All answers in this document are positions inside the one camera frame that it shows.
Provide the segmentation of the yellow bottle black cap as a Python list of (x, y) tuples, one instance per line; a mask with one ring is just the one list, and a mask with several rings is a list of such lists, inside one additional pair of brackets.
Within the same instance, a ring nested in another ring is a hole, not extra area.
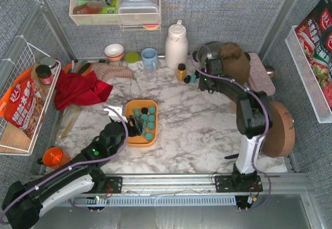
[(187, 76), (186, 74), (186, 65), (184, 63), (178, 64), (177, 71), (176, 71), (176, 77), (178, 81), (182, 82), (184, 81), (185, 77)]

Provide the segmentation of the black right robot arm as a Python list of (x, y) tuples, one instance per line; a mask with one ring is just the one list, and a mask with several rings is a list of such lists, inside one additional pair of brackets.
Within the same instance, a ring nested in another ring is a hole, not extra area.
[(265, 92), (254, 92), (223, 74), (218, 58), (207, 59), (204, 70), (199, 70), (199, 89), (209, 93), (218, 92), (236, 104), (236, 123), (240, 134), (241, 148), (231, 173), (231, 185), (236, 189), (247, 189), (258, 184), (256, 161), (260, 146), (272, 125)]

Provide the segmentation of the clear plastic food containers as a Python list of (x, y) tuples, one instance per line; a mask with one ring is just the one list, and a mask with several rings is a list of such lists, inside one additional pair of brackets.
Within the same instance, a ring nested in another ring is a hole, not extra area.
[(159, 22), (157, 0), (119, 0), (117, 10), (123, 24)]

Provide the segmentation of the green capsule number 3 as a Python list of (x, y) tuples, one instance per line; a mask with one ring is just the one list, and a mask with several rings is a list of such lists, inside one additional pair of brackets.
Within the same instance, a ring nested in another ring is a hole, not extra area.
[(154, 115), (155, 112), (156, 112), (155, 107), (149, 107), (148, 112), (149, 112), (150, 115)]

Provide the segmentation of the black coffee capsule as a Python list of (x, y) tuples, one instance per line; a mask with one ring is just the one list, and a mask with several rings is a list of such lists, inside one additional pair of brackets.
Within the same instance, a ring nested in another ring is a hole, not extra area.
[(147, 109), (146, 107), (143, 107), (143, 108), (141, 109), (141, 113), (142, 113), (142, 114), (147, 114), (147, 113), (148, 113), (148, 109)]

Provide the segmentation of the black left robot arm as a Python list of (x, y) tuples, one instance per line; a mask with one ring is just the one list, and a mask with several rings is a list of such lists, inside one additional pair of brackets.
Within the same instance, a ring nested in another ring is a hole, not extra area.
[(106, 176), (101, 167), (120, 153), (128, 137), (140, 136), (143, 122), (129, 116), (127, 122), (112, 120), (73, 159), (53, 172), (27, 183), (11, 184), (2, 203), (1, 224), (31, 228), (39, 218), (63, 201), (82, 193), (103, 189)]

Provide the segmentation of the pink ice cube tray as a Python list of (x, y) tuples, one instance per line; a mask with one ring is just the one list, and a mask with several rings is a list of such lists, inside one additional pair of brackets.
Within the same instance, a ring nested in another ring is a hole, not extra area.
[(250, 56), (250, 76), (248, 84), (256, 92), (264, 91), (267, 96), (275, 94), (275, 86), (270, 79), (264, 65), (256, 53), (249, 53)]

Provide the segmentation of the green capsule with chinese text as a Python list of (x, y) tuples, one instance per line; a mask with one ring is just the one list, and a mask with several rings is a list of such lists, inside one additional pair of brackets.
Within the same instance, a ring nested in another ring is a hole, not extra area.
[(148, 120), (148, 115), (147, 115), (147, 114), (142, 114), (142, 115), (141, 115), (141, 119), (142, 119), (143, 121), (147, 121), (147, 120)]

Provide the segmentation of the striped pink cloth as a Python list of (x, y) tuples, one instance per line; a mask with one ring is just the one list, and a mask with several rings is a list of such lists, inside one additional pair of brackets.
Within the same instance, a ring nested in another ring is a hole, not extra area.
[(99, 80), (104, 82), (107, 82), (112, 78), (136, 79), (133, 71), (124, 66), (113, 66), (106, 63), (93, 63), (91, 70), (95, 72)]

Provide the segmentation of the cream wall rack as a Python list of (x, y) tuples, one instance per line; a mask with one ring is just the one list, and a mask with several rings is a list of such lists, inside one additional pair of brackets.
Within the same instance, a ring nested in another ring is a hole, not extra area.
[(122, 30), (158, 30), (161, 28), (161, 0), (159, 22), (146, 24), (123, 24), (119, 19), (119, 0), (70, 0), (69, 16), (78, 26), (117, 25)]

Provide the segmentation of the red jam jar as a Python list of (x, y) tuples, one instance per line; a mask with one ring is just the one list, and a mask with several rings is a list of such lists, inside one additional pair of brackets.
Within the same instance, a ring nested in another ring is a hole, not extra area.
[(38, 65), (35, 68), (35, 72), (39, 78), (41, 84), (50, 85), (53, 82), (53, 74), (51, 69), (47, 65)]

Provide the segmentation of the green capsule late added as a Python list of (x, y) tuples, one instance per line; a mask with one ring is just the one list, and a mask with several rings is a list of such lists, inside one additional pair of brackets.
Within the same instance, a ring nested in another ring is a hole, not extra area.
[(150, 140), (153, 139), (153, 134), (152, 133), (146, 133), (145, 138), (146, 138), (146, 140), (150, 141)]

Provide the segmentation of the brown cloth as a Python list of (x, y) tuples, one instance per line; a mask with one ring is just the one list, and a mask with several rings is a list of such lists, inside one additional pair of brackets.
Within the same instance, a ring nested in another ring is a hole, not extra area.
[(250, 76), (250, 60), (243, 49), (232, 42), (225, 43), (218, 52), (222, 60), (223, 74), (232, 77), (237, 83), (245, 84)]

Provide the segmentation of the white side wall rack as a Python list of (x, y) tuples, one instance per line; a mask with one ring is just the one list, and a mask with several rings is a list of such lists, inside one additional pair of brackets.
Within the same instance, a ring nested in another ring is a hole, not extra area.
[(331, 109), (296, 36), (294, 25), (285, 39), (318, 123), (331, 123)]

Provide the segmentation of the orange plastic storage basket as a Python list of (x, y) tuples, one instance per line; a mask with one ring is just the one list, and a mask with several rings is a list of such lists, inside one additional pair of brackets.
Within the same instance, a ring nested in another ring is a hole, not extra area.
[(150, 147), (158, 134), (158, 105), (151, 99), (134, 99), (129, 101), (125, 107), (125, 116), (135, 117), (142, 129), (140, 136), (130, 137), (128, 146)]

